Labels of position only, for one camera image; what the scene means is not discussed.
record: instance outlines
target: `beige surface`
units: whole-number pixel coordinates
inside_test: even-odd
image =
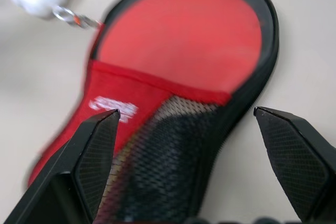
[[[115,0],[76,0],[99,18]],[[276,71],[256,105],[306,118],[336,145],[334,0],[272,0],[280,22]],[[0,221],[24,192],[26,173],[77,102],[93,30],[27,16],[0,0]],[[297,219],[268,162],[252,110],[220,153],[203,217]]]

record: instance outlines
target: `slipper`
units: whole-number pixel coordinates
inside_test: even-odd
[[[270,0],[121,0],[90,52],[82,100],[28,185],[82,121],[121,113],[95,223],[197,214],[217,153],[275,66]]]

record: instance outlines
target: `white logo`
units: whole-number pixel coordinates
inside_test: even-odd
[[[94,101],[91,100],[89,107],[93,110],[105,109],[106,111],[118,109],[120,110],[120,122],[122,123],[128,123],[128,120],[138,110],[138,107],[132,103],[119,102],[105,97],[96,97]]]

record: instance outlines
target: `metal key ring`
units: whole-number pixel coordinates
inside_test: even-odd
[[[69,10],[68,8],[61,7],[61,6],[56,6],[53,10],[53,14],[60,20],[65,21],[67,23],[73,23],[75,17],[77,15]]]

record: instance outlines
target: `textured gripper pad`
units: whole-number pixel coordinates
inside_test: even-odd
[[[116,111],[98,124],[76,167],[77,184],[93,219],[110,173],[118,120]]]
[[[174,96],[114,159],[95,224],[182,223],[218,106]]]
[[[307,219],[328,182],[327,168],[290,122],[263,110],[256,117],[273,171],[299,218]]]

